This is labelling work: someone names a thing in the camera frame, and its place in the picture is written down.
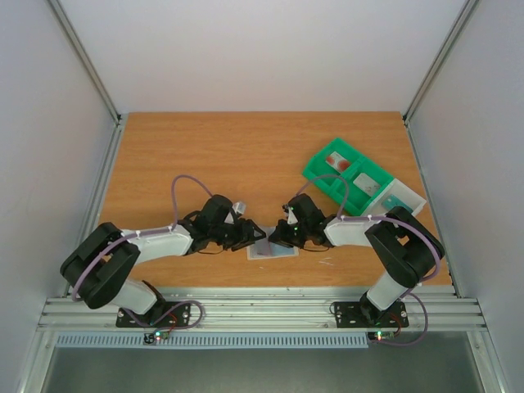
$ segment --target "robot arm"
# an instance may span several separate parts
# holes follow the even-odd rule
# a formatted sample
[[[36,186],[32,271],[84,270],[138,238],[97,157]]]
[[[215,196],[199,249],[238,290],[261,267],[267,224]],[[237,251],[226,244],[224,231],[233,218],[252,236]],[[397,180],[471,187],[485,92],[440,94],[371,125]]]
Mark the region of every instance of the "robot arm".
[[[185,256],[210,242],[236,251],[265,237],[252,220],[241,217],[245,206],[213,195],[202,210],[175,226],[142,231],[119,230],[113,223],[98,226],[61,266],[61,275],[86,305],[97,309],[109,303],[157,320],[165,301],[152,286],[128,279],[134,265],[164,256]]]
[[[425,237],[439,260],[444,256],[442,245],[403,207],[391,209],[378,223],[366,217],[325,217],[306,194],[295,196],[283,209],[287,220],[278,221],[271,242],[304,248],[309,240],[319,246],[375,250],[386,271],[360,299],[362,317],[371,326],[436,266],[436,257],[420,237]]]

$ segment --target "gray floor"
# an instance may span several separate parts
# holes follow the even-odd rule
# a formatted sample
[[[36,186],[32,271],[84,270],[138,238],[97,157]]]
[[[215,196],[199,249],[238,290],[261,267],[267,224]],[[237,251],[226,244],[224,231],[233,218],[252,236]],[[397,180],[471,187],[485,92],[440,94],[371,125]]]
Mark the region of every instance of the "gray floor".
[[[483,391],[465,333],[367,350],[56,349],[43,392]]]

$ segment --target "white backdrop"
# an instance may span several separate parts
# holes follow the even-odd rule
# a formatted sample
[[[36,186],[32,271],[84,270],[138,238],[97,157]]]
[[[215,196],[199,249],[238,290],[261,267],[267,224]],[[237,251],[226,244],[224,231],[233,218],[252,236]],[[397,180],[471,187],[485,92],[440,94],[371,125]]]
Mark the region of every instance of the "white backdrop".
[[[524,385],[524,7],[482,0],[412,122],[449,259]]]
[[[463,0],[62,0],[120,112],[405,111]]]
[[[113,122],[43,0],[0,12],[0,391],[75,248]]]

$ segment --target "green plastic container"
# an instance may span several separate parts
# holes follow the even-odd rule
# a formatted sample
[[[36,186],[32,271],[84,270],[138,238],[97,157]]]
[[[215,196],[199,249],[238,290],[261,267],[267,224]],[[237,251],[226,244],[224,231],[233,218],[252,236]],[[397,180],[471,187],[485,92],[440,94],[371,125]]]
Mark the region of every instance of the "green plastic container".
[[[341,174],[326,162],[326,158],[334,151],[350,162],[350,167]],[[362,173],[380,185],[380,188],[373,196],[369,196],[353,184],[357,176]],[[351,215],[362,215],[369,204],[384,191],[386,186],[394,179],[394,177],[384,169],[340,138],[333,139],[324,149],[315,154],[313,158],[309,160],[302,174],[308,179],[315,178],[321,174],[338,174],[345,179],[350,186],[350,195],[344,208]],[[336,203],[342,203],[346,193],[346,186],[339,178],[320,178],[315,181],[314,184],[328,194]]]

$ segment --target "mounting plate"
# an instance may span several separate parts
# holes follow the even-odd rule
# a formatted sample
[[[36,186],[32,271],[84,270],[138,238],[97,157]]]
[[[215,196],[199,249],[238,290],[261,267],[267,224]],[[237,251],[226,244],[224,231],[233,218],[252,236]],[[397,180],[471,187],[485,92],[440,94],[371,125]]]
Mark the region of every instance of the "mounting plate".
[[[162,314],[166,312],[168,309],[172,308],[174,305],[177,305],[180,303],[180,301],[166,301],[164,309],[162,310]],[[139,326],[137,323],[133,321],[133,319],[123,311],[122,309],[118,310],[118,315],[122,315],[122,317],[117,316],[116,317],[116,327],[117,328],[140,328],[143,329],[142,326]],[[191,317],[191,305],[181,305],[180,307],[177,307],[171,312],[172,315],[174,315],[177,319],[176,326],[177,327],[184,327],[189,324],[189,318]],[[143,315],[136,315],[137,319],[140,322],[143,323],[149,323],[149,321],[144,318]],[[171,318],[169,315],[166,315],[161,321],[158,321],[158,323],[155,324],[155,326],[151,326],[152,328],[171,328],[173,326],[173,318]]]
[[[400,320],[400,326],[406,328],[409,326],[407,314],[402,317],[402,312],[406,311],[406,306],[401,301],[396,301],[390,309],[380,319],[378,324],[370,325],[365,317],[360,313],[360,302],[358,301],[336,301],[330,307],[335,314],[337,328],[397,328],[397,322],[389,314],[394,314]]]

